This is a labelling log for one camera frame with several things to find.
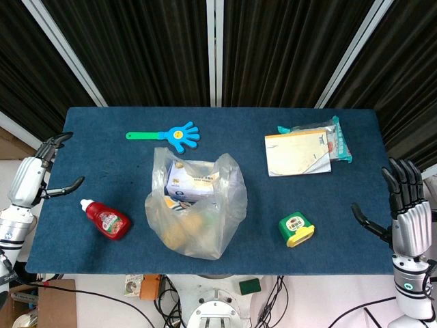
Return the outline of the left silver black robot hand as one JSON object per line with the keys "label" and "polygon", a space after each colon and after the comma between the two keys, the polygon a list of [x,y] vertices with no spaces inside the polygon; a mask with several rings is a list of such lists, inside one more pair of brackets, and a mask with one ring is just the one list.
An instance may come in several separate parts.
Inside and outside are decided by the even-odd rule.
{"label": "left silver black robot hand", "polygon": [[12,205],[32,208],[41,199],[67,195],[81,186],[84,176],[78,177],[70,186],[55,189],[47,189],[44,182],[45,174],[51,170],[58,149],[64,147],[63,142],[72,136],[73,132],[65,132],[49,137],[33,156],[22,160],[8,193]]}

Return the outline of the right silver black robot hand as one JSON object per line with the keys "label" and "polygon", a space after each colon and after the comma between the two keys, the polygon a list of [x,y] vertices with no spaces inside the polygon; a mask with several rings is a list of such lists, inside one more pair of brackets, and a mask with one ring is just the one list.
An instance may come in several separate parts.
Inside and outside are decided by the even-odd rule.
{"label": "right silver black robot hand", "polygon": [[423,179],[409,159],[389,159],[390,169],[382,168],[389,190],[391,226],[368,220],[357,203],[351,205],[355,219],[366,230],[389,244],[394,253],[418,258],[432,245],[432,210],[424,197]]}

